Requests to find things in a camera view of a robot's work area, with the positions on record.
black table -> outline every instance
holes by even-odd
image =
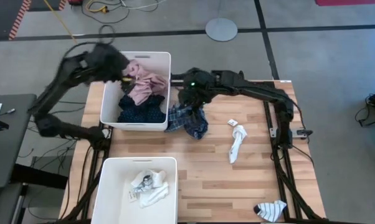
[[[10,182],[38,184],[64,189],[67,177],[16,164],[20,147],[30,120],[27,110],[36,99],[33,94],[0,95],[1,113],[16,109],[12,114],[0,116],[0,121],[9,125],[8,130],[0,131],[0,187]]]

white storage bin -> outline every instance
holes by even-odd
[[[103,124],[126,131],[164,131],[168,127],[168,107],[171,81],[171,55],[168,52],[122,52],[128,59],[135,59],[147,71],[154,72],[168,80],[168,94],[161,103],[161,111],[166,114],[163,123],[117,123],[121,108],[118,106],[124,96],[120,82],[107,82],[103,94],[100,121]]]
[[[131,182],[139,172],[164,170],[169,194],[155,204],[140,208],[129,202]],[[175,224],[178,222],[178,172],[172,157],[109,158],[103,165],[92,224]]]

wood surface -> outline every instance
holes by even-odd
[[[291,82],[275,82],[296,100]],[[99,122],[104,84],[91,84],[82,126],[96,126]],[[173,99],[177,90],[172,90]],[[273,125],[275,118],[273,107]],[[137,132],[114,129],[110,157],[171,156],[178,161],[179,222],[261,222],[253,207],[262,202],[280,199],[271,146],[265,119],[263,102],[246,96],[217,96],[204,107],[209,129],[202,140],[195,140],[183,129],[175,133]],[[235,164],[229,164],[228,152],[234,141],[233,127],[227,124],[235,119],[247,132]],[[292,127],[301,127],[300,116],[295,108]],[[309,153],[306,141],[294,140],[294,145]],[[70,171],[70,201],[66,214],[77,203],[82,164],[89,147],[87,141],[79,141],[74,151]],[[81,194],[85,191],[92,151],[85,165]],[[325,217],[315,171],[312,163],[302,153],[290,150],[297,190],[308,205],[321,217]],[[60,214],[67,202],[66,191]],[[288,208],[294,217],[291,195],[287,190]],[[90,202],[92,214],[96,192]]]

red object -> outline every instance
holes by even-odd
[[[375,0],[315,0],[319,6],[350,6],[356,4],[375,4]]]
[[[71,6],[82,6],[83,0],[68,0]]]

small white label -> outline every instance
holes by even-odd
[[[128,199],[129,199],[130,202],[134,202],[134,201],[136,201],[138,199],[138,197],[136,196],[135,192],[133,192],[132,190],[130,190],[128,192]]]
[[[234,126],[236,126],[237,121],[235,121],[233,119],[230,119],[227,123],[230,124],[230,125],[232,125],[234,127]]]

